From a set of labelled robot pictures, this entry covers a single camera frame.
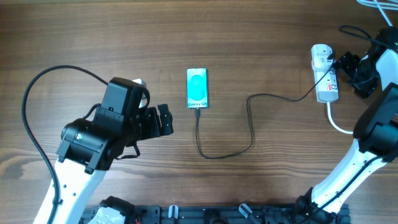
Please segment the teal screen Galaxy smartphone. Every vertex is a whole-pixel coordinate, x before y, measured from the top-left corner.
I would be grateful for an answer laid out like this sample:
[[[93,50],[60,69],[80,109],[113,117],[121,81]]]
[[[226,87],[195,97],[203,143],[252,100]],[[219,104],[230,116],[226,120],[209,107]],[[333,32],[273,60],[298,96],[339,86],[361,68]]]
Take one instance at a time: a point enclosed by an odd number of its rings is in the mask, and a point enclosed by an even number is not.
[[[187,108],[207,108],[208,100],[208,75],[206,68],[188,68],[187,81]]]

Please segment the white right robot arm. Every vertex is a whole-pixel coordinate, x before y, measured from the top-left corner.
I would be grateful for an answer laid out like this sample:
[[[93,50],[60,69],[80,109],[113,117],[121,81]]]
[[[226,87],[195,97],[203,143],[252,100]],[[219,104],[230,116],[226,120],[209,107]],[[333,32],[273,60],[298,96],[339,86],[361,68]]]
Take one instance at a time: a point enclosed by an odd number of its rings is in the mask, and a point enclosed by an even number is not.
[[[331,174],[300,196],[291,211],[292,223],[337,223],[345,200],[373,172],[397,158],[397,28],[381,29],[375,38],[354,27],[352,35],[371,43],[364,58],[349,52],[334,64],[349,76],[360,97],[375,87],[382,93],[360,116],[353,143]]]

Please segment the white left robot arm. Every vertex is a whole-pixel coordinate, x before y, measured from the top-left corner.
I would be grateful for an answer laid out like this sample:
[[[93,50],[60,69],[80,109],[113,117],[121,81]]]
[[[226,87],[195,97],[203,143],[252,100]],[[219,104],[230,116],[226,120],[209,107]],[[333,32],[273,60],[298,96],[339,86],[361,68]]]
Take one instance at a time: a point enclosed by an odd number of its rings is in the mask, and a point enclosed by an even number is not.
[[[93,120],[78,118],[64,127],[55,163],[58,183],[50,184],[35,223],[78,223],[113,161],[125,159],[125,148],[133,147],[137,158],[138,141],[173,133],[169,107],[142,105],[143,97],[150,97],[144,85],[114,77]]]

